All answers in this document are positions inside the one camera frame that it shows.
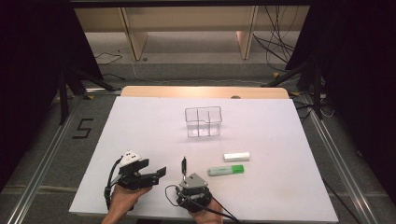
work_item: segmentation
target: person's right hand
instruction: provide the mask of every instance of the person's right hand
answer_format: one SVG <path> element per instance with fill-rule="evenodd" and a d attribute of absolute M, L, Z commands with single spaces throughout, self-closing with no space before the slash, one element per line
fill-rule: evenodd
<path fill-rule="evenodd" d="M 207 208 L 222 213 L 222 207 L 212 199 Z M 202 210 L 196 213 L 189 212 L 197 224 L 222 224 L 222 216 Z"/>

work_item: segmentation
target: green marker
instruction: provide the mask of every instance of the green marker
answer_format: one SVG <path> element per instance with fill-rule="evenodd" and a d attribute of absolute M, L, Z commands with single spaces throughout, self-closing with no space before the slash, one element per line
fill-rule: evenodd
<path fill-rule="evenodd" d="M 220 166 L 211 167 L 207 169 L 207 174 L 210 176 L 215 175 L 235 175 L 244 173 L 245 169 L 243 165 L 232 165 L 232 166 Z"/>

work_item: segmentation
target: white eraser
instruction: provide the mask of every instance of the white eraser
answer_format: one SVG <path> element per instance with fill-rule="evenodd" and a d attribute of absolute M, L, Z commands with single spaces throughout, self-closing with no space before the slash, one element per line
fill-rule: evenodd
<path fill-rule="evenodd" d="M 224 161 L 249 161 L 249 160 L 250 160 L 250 153 L 248 152 L 224 154 Z"/>

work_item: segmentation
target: wooden desk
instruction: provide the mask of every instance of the wooden desk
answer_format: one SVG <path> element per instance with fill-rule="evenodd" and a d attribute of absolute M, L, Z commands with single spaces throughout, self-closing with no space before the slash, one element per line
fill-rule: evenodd
<path fill-rule="evenodd" d="M 228 99 L 236 94 L 254 99 Z M 259 96 L 276 98 L 257 99 Z M 164 166 L 167 174 L 139 200 L 129 216 L 191 220 L 188 212 L 171 205 L 164 193 L 167 186 L 181 181 L 180 163 L 185 156 L 188 175 L 202 177 L 215 197 L 240 220 L 337 222 L 294 104 L 286 96 L 282 89 L 125 88 L 113 105 L 69 211 L 106 214 L 103 189 L 110 168 L 130 149 L 149 159 L 142 174 Z M 188 137 L 185 108 L 212 105 L 221 107 L 221 135 Z M 245 166 L 243 174 L 207 175 L 208 167 L 235 164 L 224 162 L 224 153 L 242 151 L 251 155 L 250 161 L 237 162 Z M 167 194 L 171 200 L 176 199 L 172 188 Z"/>

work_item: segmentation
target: gray carpet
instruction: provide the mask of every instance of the gray carpet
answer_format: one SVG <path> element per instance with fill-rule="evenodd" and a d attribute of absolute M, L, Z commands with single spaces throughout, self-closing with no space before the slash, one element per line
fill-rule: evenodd
<path fill-rule="evenodd" d="M 272 81 L 273 70 L 264 64 L 144 64 L 137 63 L 134 68 L 130 64 L 102 65 L 103 74 L 113 74 L 124 77 L 121 80 L 111 75 L 105 76 L 105 81 L 117 87 L 128 85 L 183 85 L 183 86 L 251 86 L 258 87 L 260 83 Z M 295 78 L 290 82 L 280 85 L 288 91 L 296 91 Z M 95 87 L 90 82 L 85 82 L 87 87 Z M 90 162 L 96 143 L 106 124 L 107 116 L 114 103 L 115 95 L 94 95 L 93 99 L 84 100 L 78 107 L 71 126 L 66 133 L 61 147 L 54 158 L 52 165 L 40 187 L 23 223 L 99 223 L 100 217 L 79 217 L 69 214 L 68 206 L 73 201 L 79 182 Z M 307 114 L 306 109 L 298 111 L 301 117 Z M 60 120 L 60 105 L 54 100 L 49 109 L 46 122 L 41 131 L 37 133 L 35 143 L 26 152 L 14 175 L 9 180 L 6 188 L 0 194 L 0 223 L 6 223 L 7 218 L 21 196 L 24 186 L 35 172 L 43 157 L 51 138 L 58 128 Z M 73 139 L 84 133 L 77 131 L 81 119 L 92 119 L 84 125 L 92 128 L 89 137 Z M 396 208 L 390 201 L 381 185 L 376 180 L 364 158 L 356 155 L 356 147 L 350 140 L 347 129 L 337 117 L 324 119 L 331 132 L 333 140 L 342 152 L 353 175 L 359 182 L 365 196 L 370 202 L 380 223 L 396 223 Z M 328 152 L 321 141 L 317 130 L 310 117 L 304 119 L 303 127 L 311 146 L 313 155 L 322 176 L 332 188 L 345 200 L 347 206 L 356 214 L 357 210 L 347 194 L 346 188 L 337 173 Z M 340 223 L 355 223 L 352 216 L 343 205 L 329 191 L 335 211 Z M 123 223 L 134 223 L 128 219 Z"/>

